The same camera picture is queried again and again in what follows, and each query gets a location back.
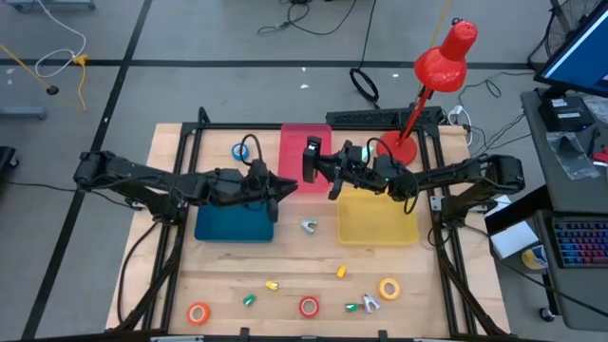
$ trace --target floor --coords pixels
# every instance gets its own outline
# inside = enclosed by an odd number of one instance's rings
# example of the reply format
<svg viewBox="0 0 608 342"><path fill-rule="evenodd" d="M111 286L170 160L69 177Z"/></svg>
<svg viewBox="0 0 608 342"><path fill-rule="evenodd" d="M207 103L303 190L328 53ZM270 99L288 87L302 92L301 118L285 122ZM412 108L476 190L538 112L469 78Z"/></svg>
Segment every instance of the floor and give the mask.
<svg viewBox="0 0 608 342"><path fill-rule="evenodd" d="M329 30L350 4L314 0L300 24ZM410 65L428 47L443 4L378 2L366 59L386 63L365 70L380 89L382 107L404 107L413 99L417 82ZM66 105L78 104L78 67L69 66L51 79L61 88L58 98L49 97L22 68L0 59L0 104L43 105L50 113L45 121L2 120L0 144L16 147L21 156L11 180L71 188L79 153L94 143L145 162L155 125L194 121L201 105L213 122L230 123L323 123L328 111L370 108L348 76L349 67L361 57L370 9L371 0L358 1L342 28L323 37L294 28L257 35L260 27L285 20L287 5L276 0L103 0L97 1L95 11L57 9L53 13L60 21L87 38L85 53L92 59L84 91L88 111ZM466 82L478 83L501 71L525 72L525 57L542 37L548 9L548 1L453 1L447 18L464 17L480 31L467 57L472 69ZM137 25L138 17L142 26ZM138 28L141 35L132 37ZM77 36L39 10L21 14L0 4L0 29L9 32L0 44L29 64L54 49L80 46ZM446 21L439 37L448 29ZM130 41L134 50L129 49ZM125 56L133 59L130 67L122 62ZM539 54L536 60L543 58ZM180 61L189 61L190 67L180 66ZM409 64L398 67L397 62L404 61ZM518 116L519 94L537 86L530 75L502 75L495 83L501 98L492 97L484 86L470 88L463 96L473 125L488 134ZM110 95L119 89L118 98ZM457 103L457 94L436 94L430 105L450 110ZM101 131L107 131L103 140L98 134L94 142L100 124ZM523 121L501 142L527 133ZM477 142L471 152L479 148ZM523 161L527 187L514 199L543 184L533 148L530 139L523 139L494 151ZM45 188L4 187L1 340L22 336L68 209L75 205L72 199L70 193ZM85 197L36 337L103 330L131 217L126 209ZM537 315L546 305L544 290L501 267L498 273L513 333L554 341L608 337L569 330L559 318L544 323Z"/></svg>

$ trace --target monitor screen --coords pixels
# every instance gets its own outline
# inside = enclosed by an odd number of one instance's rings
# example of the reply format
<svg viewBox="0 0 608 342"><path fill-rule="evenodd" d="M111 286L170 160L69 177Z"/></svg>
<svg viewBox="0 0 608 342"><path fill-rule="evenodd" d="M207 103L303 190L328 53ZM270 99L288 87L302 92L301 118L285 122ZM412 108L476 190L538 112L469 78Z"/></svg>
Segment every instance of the monitor screen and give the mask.
<svg viewBox="0 0 608 342"><path fill-rule="evenodd" d="M537 81L608 97L608 1L549 59Z"/></svg>

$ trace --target silver clip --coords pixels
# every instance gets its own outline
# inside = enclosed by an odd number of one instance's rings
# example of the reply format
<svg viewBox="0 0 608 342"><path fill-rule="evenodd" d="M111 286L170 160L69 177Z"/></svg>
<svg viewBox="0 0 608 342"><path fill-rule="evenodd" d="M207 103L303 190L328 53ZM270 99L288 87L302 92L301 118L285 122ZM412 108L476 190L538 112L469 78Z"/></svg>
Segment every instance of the silver clip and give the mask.
<svg viewBox="0 0 608 342"><path fill-rule="evenodd" d="M363 294L363 302L365 303L365 312L371 314L371 306L375 311L380 309L380 304L371 296L371 294Z"/></svg>
<svg viewBox="0 0 608 342"><path fill-rule="evenodd" d="M314 227L316 227L319 224L319 222L316 219L303 219L302 223L300 223L300 225L302 226L302 229L304 229L304 231L310 235L312 235L314 233Z"/></svg>

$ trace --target cord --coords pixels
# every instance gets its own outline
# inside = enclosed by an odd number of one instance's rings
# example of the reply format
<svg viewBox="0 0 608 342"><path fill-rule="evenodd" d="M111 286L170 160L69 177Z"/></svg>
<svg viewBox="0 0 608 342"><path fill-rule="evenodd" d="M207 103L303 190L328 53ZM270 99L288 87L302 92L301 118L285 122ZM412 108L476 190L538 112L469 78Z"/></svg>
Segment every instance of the cord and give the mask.
<svg viewBox="0 0 608 342"><path fill-rule="evenodd" d="M41 59L39 59L36 64L34 65L34 71L36 72L36 75L40 78L50 78L53 77L55 75L57 75L58 73L62 72L70 63L74 63L77 65L80 65L83 68L83 77L82 80L80 82L80 84L78 85L78 97L80 98L81 104L82 104L82 110L86 111L86 104L85 104L85 99L83 98L83 85L85 84L85 78L86 78L86 59L88 58L87 55L83 54L83 51L85 50L85 46L86 46L86 37L79 31L77 31L74 28L71 28L69 26L67 26L66 24L60 22L59 20L57 20L57 18L55 18L52 14L50 14L50 11L45 7L45 5L42 3L42 0L36 0L38 1L38 4L40 5L40 7L43 9L43 11L48 15L48 17L54 21L57 25L63 27L64 29L67 29L68 31L75 33L77 35L79 35L81 38L83 38L83 45L81 46L80 50L78 50L78 53L72 51L69 48L60 48L57 50L54 50L48 54L46 54L45 56L43 56ZM48 58L50 58L51 56L57 54L57 53L62 53L62 52L67 52L71 55L71 57L67 60L67 62L59 67L57 70L55 70L54 72L51 72L49 75L43 75L39 68L40 65L47 60Z"/></svg>
<svg viewBox="0 0 608 342"><path fill-rule="evenodd" d="M291 5L289 6L289 8L287 9L287 20L284 21L282 24L280 25L275 25L275 26L265 26L265 27L261 27L257 30L257 34L265 34L265 33L271 33L271 32L277 32L280 30L284 30L286 28L288 28L289 26L293 26L296 29L302 30L304 32L313 34L313 35L317 35L317 36L326 36L326 35L330 35L334 32L336 32L337 30L340 29L340 27L342 27L342 24L344 24L344 22L347 20L347 18L351 15L352 9L354 9L354 5L356 4L357 0L352 0L352 4L351 7L349 8L349 10L347 11L346 15L344 16L344 18L342 18L342 20L340 21L340 23L332 30L327 31L327 32L316 32L307 28L303 28L301 26L299 26L298 24L296 24L296 22L304 19L308 13L311 11L311 7L308 4L309 2L311 2L312 0L291 0L291 1L280 1L279 0L279 4L281 5L285 5L288 3L291 3ZM304 14L296 17L295 19L292 19L292 10L294 9L295 6L297 5L301 5L304 6L306 8L306 11L304 12Z"/></svg>
<svg viewBox="0 0 608 342"><path fill-rule="evenodd" d="M375 8L376 8L376 0L373 0L373 3L371 4L370 20L368 21L368 30L365 34L365 43L363 44L363 54L361 55L361 62L359 62L359 67L351 68L351 70L349 71L349 75L351 76L352 84L357 89L359 94L361 94L361 96L364 99L366 99L369 103L371 103L375 109L380 109L380 105L378 105L378 100L380 99L380 93L378 92L378 87L371 80L371 77L368 76L368 74L366 74L365 72L363 72L361 70L361 67L363 67L363 62L365 61L365 53L368 49L368 39L370 38L371 20L373 19L373 12L374 12ZM370 87L371 92L373 94L370 94L369 92L367 92L359 84L359 82L354 77L355 74L358 74L359 76L361 76L363 78L365 83Z"/></svg>
<svg viewBox="0 0 608 342"><path fill-rule="evenodd" d="M349 17L349 15L351 15L352 9L354 9L354 5L355 5L356 3L357 3L357 0L352 0L352 5L351 5L351 7L349 8L349 11L348 11L348 12L346 12L346 15L344 16L344 18L342 19L342 21L340 21L340 24L338 24L338 26L336 26L336 27L335 27L334 29L332 29L331 31L327 31L327 32L315 32L315 31L313 31L313 30L309 30L309 29L307 29L307 28L303 28L303 27L298 26L298 25L295 23L295 21L293 21L293 20L292 20L291 14L292 14L292 8L293 8L295 5L300 5L300 4L291 4L291 5L289 6L289 8L287 9L287 21L288 21L288 22L290 22L294 28L296 28L296 29L300 29L300 30L303 30L304 32L308 32L308 33L310 33L310 34L314 34L314 35L318 35L318 36L330 35L330 34L332 34L332 33L336 32L338 29L340 29L340 27L342 26L342 24L344 24L344 22L345 22L345 21L346 21L346 19ZM309 7L310 7L310 6L308 5L308 3L304 3L304 4L302 4L302 5L306 6L307 8L309 8Z"/></svg>
<svg viewBox="0 0 608 342"><path fill-rule="evenodd" d="M70 192L70 193L76 193L78 192L78 189L67 189L67 188L62 188L62 187L58 187L58 186L54 186L54 185L48 185L48 184L42 184L42 183L25 183L25 182L17 182L17 181L7 181L8 184L11 185L19 185L19 186L37 186L37 187L44 187L47 189L52 189L52 190L57 190L57 191L64 191L64 192ZM108 196L97 192L97 191L91 191L91 194L97 195L111 203L114 203L116 205L120 205L122 207L125 208L129 208L129 209L134 209L134 210L140 210L141 208L138 207L133 207L124 203L120 203L118 201L115 201L114 199L109 198Z"/></svg>
<svg viewBox="0 0 608 342"><path fill-rule="evenodd" d="M243 140L240 141L240 145L243 146L245 144L245 141L247 140L247 138L253 138L254 141L256 142L256 148L257 148L257 158L261 161L264 161L264 159L262 158L262 147L259 144L259 140L257 139L257 137L253 134L247 134L243 137ZM238 150L238 155L240 156L240 159L243 161L243 163L247 166L251 166L251 163L246 161L243 158L243 149L242 147Z"/></svg>
<svg viewBox="0 0 608 342"><path fill-rule="evenodd" d="M486 78L485 80L474 84L474 85L465 85L465 87L463 87L463 90L461 90L460 93L458 93L458 103L462 106L465 107L465 105L463 104L463 95L465 95L465 92L467 89L469 89L470 87L476 87L476 86L481 86L481 85L485 85L485 87L487 88L487 91L490 92L490 94L492 96L494 96L494 98L499 99L503 96L503 92L501 91L501 89L494 83L494 79L498 76L501 75L506 75L506 76L523 76L523 75L534 75L534 72L507 72L507 71L501 71L499 73L496 73L488 78Z"/></svg>
<svg viewBox="0 0 608 342"><path fill-rule="evenodd" d="M482 155L483 153L485 153L485 151L487 151L487 150L489 150L490 148L492 148L492 145L493 145L494 143L496 143L496 142L497 142L497 141L498 141L500 138L502 138L502 137L503 137L503 135L504 135L504 133L506 133L506 132L507 132L509 129L513 128L513 126L515 126L515 125L516 125L518 122L520 122L520 121L523 119L523 116L524 116L523 114L518 115L518 116L515 118L515 120L513 120L511 123L508 123L508 124L506 124L505 126L503 126L503 128L499 129L499 131L498 131L498 132L494 133L494 134L493 134L493 135L490 137L490 139L488 140L488 141L489 141L489 143L488 143L488 144L486 144L486 142L484 142L484 146L480 147L480 148L479 148L477 151L475 151L475 152L473 153L473 155L478 154L478 153L479 153L479 152L482 150L482 148L484 148L484 147L485 147L485 149L484 149L484 150L483 150L483 151L480 153L480 155Z"/></svg>
<svg viewBox="0 0 608 342"><path fill-rule="evenodd" d="M485 232L485 231L483 231L483 230L481 230L481 229L479 229L479 228L471 227L471 226L469 226L469 225L465 225L465 228L468 228L468 229L473 230L473 231L475 231L475 232L477 232L477 233L479 233L479 234L482 234L482 235L484 235L486 238L490 238L490 235L489 235L487 232ZM523 276L524 278L526 278L526 279L528 279L528 280L532 281L533 283L535 283L535 284L537 284L537 285L539 285L539 286L543 287L545 290L547 290L547 291L549 291L549 292L553 293L554 295L559 295L559 296L561 296L561 297L563 297L563 298L565 298L565 299L570 300L571 302L573 302L573 303L575 303L575 304L579 304L579 305L581 305L581 307L583 307L583 308L585 308L585 309L591 310L592 312L594 312L594 313L596 313L596 314L600 314L600 315L602 315L602 316L604 316L604 317L608 317L608 313L607 313L607 312L605 312L605 311L603 311L603 310L600 310L600 309L598 309L598 308L596 308L596 307L594 307L594 306L592 306L592 305L589 305L589 304L587 304L587 303L585 303L585 302L582 302L582 301L580 301L580 300L578 300L578 299L576 299L576 298L574 298L574 297L572 297L572 296L570 296L570 295L568 295L568 294L565 294L565 293L563 293L563 292L560 292L560 291L558 291L558 290L556 290L556 289L552 288L551 286L547 286L547 285L545 285L545 284L543 284L543 283L539 282L538 280L534 279L534 278L533 278L533 277L531 277L530 275L527 275L527 274L525 274L524 272L522 272L522 271L520 271L520 270L518 270L518 269L514 268L513 266L511 266L511 265L509 265L509 264L507 264L507 263L503 262L502 260L498 260L498 259L497 259L497 261L498 261L499 263L501 263L503 266L506 266L506 268L508 268L509 270L511 270L511 271L513 271L513 272L517 273L518 275Z"/></svg>
<svg viewBox="0 0 608 342"><path fill-rule="evenodd" d="M137 248L137 246L139 246L140 243L142 243L142 241L144 241L145 238L147 238L150 235L150 233L152 233L152 231L154 230L154 228L156 228L157 225L158 225L158 223L154 222L154 224L152 224L152 226L150 228L148 228L148 230L145 231L145 233L143 233L143 235L140 238L138 238L137 241L135 241L135 243L133 244L133 246L131 247L129 252L124 257L123 267L121 268L121 275L120 275L119 282L118 282L118 297L116 299L116 315L118 316L118 321L121 322L121 324L124 322L124 320L123 320L124 270L126 270L126 265L128 264L131 256L133 256L133 252L135 252L135 249Z"/></svg>

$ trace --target keyboard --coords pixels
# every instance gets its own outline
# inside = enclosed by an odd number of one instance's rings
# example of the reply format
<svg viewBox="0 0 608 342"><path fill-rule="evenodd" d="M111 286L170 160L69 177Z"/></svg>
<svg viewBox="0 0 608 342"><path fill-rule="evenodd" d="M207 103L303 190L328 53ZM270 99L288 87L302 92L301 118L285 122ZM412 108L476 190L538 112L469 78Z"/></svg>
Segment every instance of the keyboard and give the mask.
<svg viewBox="0 0 608 342"><path fill-rule="evenodd" d="M563 268L608 267L608 218L553 218Z"/></svg>
<svg viewBox="0 0 608 342"><path fill-rule="evenodd" d="M327 124L350 124L365 127L395 126L400 123L403 126L409 118L409 108L372 109L328 112L325 115ZM443 110L440 106L428 106L418 117L418 124L440 124L445 120Z"/></svg>

